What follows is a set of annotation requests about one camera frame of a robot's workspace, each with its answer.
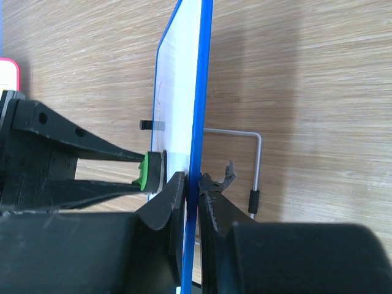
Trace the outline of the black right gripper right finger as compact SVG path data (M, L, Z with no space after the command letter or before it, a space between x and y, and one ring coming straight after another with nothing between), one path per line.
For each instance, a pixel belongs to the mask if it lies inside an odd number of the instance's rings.
M390 293L391 263L357 224L261 223L199 181L203 293Z

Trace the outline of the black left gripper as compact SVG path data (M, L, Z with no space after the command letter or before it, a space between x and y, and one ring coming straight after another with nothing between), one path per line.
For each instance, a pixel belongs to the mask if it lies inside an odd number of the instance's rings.
M16 112L26 101L18 91L5 90L1 96L1 211L81 209L141 193L134 184L73 180L77 158L141 162L145 156L88 132L41 102L38 115L45 114L46 120L38 131L44 139L14 129ZM33 189L49 179L59 180L45 185L46 204L35 207Z

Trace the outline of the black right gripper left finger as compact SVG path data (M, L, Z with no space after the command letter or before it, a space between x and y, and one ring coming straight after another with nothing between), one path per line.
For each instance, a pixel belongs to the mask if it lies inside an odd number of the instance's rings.
M181 284L186 177L132 213L1 218L2 293L175 293Z

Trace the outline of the green whiteboard eraser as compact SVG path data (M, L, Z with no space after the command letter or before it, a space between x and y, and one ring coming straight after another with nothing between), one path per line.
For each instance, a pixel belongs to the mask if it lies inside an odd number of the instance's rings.
M167 152L148 151L138 169L139 178L132 184L144 193L158 194L167 182Z

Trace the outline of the blue framed whiteboard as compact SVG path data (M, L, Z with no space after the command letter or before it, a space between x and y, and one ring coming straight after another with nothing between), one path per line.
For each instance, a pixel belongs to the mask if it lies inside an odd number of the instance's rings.
M180 283L175 293L190 293L192 289L198 178L205 132L257 139L250 217L253 219L257 213L261 135L204 127L212 19L212 1L177 2L157 48L152 120L140 124L142 129L152 131L151 150L167 152L167 176L184 172L190 183L178 221L182 249Z

